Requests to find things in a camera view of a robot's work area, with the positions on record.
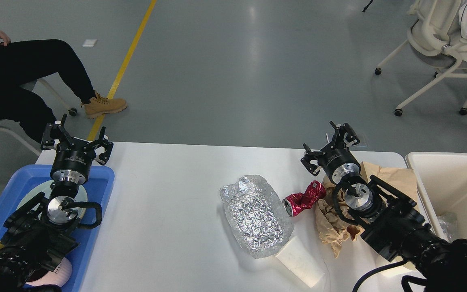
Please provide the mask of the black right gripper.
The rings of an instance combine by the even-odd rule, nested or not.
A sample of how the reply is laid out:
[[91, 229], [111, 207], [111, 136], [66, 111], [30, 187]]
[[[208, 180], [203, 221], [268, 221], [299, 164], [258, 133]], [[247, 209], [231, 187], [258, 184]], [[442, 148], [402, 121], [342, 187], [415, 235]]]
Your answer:
[[301, 163], [313, 176], [318, 176], [323, 169], [329, 180], [334, 184], [345, 182], [350, 185], [361, 183], [361, 166], [355, 157], [348, 151], [349, 147], [360, 144], [361, 140], [348, 123], [329, 124], [335, 129], [330, 141], [330, 151], [324, 148], [313, 151], [307, 144], [302, 144], [304, 157]]

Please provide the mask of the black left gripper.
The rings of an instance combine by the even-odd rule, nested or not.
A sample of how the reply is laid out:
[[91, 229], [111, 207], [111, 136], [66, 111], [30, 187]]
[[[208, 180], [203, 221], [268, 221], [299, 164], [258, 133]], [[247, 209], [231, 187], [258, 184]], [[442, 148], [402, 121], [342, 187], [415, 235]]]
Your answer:
[[92, 162], [106, 165], [113, 149], [113, 142], [102, 127], [96, 140], [88, 142], [83, 150], [75, 150], [75, 139], [65, 129], [67, 114], [61, 120], [47, 123], [41, 139], [41, 150], [56, 150], [50, 177], [54, 181], [69, 181], [77, 185], [87, 183]]

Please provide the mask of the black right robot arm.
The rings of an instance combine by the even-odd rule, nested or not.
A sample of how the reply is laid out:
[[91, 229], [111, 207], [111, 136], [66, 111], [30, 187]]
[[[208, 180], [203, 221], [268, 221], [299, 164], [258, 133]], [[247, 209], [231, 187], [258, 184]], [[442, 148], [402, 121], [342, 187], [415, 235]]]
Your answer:
[[330, 125], [332, 140], [319, 151], [303, 144], [301, 163], [314, 176], [325, 172], [335, 185], [331, 197], [336, 214], [362, 227], [362, 239], [389, 261], [360, 277], [353, 291], [372, 275], [411, 262], [423, 277], [403, 276], [405, 292], [412, 291], [411, 284], [425, 292], [467, 292], [467, 240], [448, 242], [436, 236], [412, 198], [374, 175], [365, 180], [349, 151], [360, 139], [347, 123]]

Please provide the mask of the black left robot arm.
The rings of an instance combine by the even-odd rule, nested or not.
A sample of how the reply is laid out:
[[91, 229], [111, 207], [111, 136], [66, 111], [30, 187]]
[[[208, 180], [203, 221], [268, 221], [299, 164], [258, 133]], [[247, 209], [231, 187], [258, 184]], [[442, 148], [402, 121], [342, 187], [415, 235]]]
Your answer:
[[76, 198], [80, 186], [89, 180], [96, 161], [105, 165], [113, 142], [102, 127], [96, 140], [75, 138], [65, 129], [66, 115], [46, 124], [41, 149], [56, 151], [50, 171], [49, 195], [38, 192], [4, 221], [0, 240], [0, 292], [60, 292], [57, 284], [26, 288], [30, 277], [40, 271], [54, 271], [79, 243], [72, 237], [77, 229], [97, 228], [103, 218], [98, 202]]

